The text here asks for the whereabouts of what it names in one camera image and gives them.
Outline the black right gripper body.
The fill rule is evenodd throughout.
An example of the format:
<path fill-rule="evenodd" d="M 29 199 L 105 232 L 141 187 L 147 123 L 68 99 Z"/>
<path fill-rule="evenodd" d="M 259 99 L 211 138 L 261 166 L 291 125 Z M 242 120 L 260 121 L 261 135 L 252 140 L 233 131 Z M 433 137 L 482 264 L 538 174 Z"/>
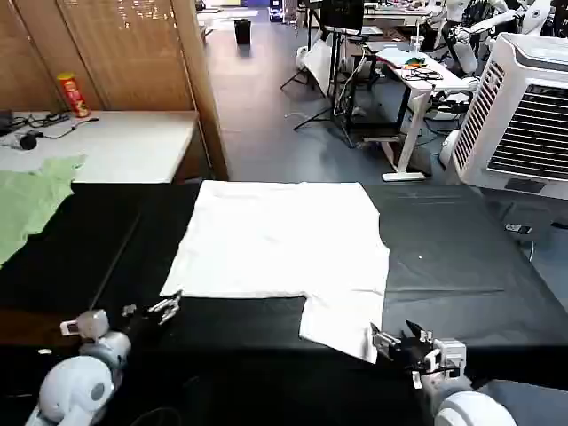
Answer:
<path fill-rule="evenodd" d="M 433 351 L 433 343 L 416 337 L 402 337 L 400 343 L 388 349 L 393 362 L 406 371 L 430 371 L 432 362 L 427 360 L 427 355 Z"/>

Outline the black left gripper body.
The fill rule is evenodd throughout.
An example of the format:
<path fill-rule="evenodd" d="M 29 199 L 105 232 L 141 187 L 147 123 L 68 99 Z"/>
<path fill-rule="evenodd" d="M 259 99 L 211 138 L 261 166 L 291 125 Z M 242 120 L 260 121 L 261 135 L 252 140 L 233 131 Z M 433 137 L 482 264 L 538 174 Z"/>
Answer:
<path fill-rule="evenodd" d="M 161 329 L 162 316 L 156 312 L 135 312 L 128 316 L 118 328 L 131 344 L 154 339 Z"/>

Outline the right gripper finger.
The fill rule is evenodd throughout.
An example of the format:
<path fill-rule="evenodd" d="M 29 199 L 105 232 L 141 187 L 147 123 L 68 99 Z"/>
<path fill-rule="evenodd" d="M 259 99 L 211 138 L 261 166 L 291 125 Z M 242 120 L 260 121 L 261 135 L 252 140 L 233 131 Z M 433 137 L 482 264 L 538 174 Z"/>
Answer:
<path fill-rule="evenodd" d="M 399 351 L 400 340 L 378 328 L 374 323 L 370 323 L 373 346 L 383 356 L 390 356 Z"/>
<path fill-rule="evenodd" d="M 410 320 L 406 321 L 406 325 L 412 332 L 413 336 L 416 337 L 422 343 L 433 343 L 433 333 L 431 330 L 422 328 L 417 323 Z"/>

